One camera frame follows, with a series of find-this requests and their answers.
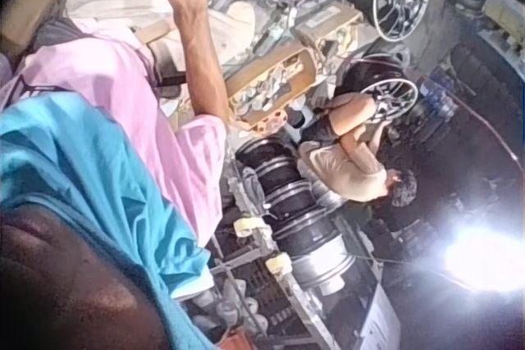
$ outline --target pink shirt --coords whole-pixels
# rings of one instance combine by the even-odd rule
[[[226,128],[215,116],[197,116],[174,132],[153,95],[143,60],[127,44],[104,39],[44,47],[2,88],[4,105],[58,87],[79,92],[103,108],[121,124],[162,194],[189,222],[202,247],[221,219]],[[20,76],[29,86],[14,92]]]

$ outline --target man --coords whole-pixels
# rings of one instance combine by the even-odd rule
[[[382,122],[369,143],[362,142],[365,124],[377,111],[372,96],[345,93],[333,98],[324,108],[326,115],[307,127],[302,134],[299,154],[315,175],[333,192],[355,202],[369,202],[392,195],[415,198],[416,184],[409,173],[386,170],[376,155],[387,126]]]
[[[181,134],[169,135],[167,120],[150,111],[146,66],[124,44],[45,48],[8,87],[0,116],[1,348],[213,348],[170,294],[198,278],[209,258],[197,236],[213,223],[199,228],[187,216],[198,220],[201,205],[215,212],[226,86],[208,0],[169,1],[198,117]],[[122,84],[129,90],[106,93]]]

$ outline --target beige shirt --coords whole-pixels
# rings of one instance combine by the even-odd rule
[[[340,196],[367,202],[381,195],[386,170],[365,143],[349,156],[338,143],[321,148],[319,143],[308,141],[301,144],[299,154],[319,179]]]

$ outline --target bright light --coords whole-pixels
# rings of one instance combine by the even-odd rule
[[[447,249],[446,267],[471,289],[519,289],[525,285],[525,246],[487,229],[465,230]]]

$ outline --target blue cloth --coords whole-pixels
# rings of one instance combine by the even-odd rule
[[[209,253],[117,123],[77,93],[29,98],[1,114],[0,153],[1,209],[53,211],[150,297],[173,348],[214,348],[169,297]]]

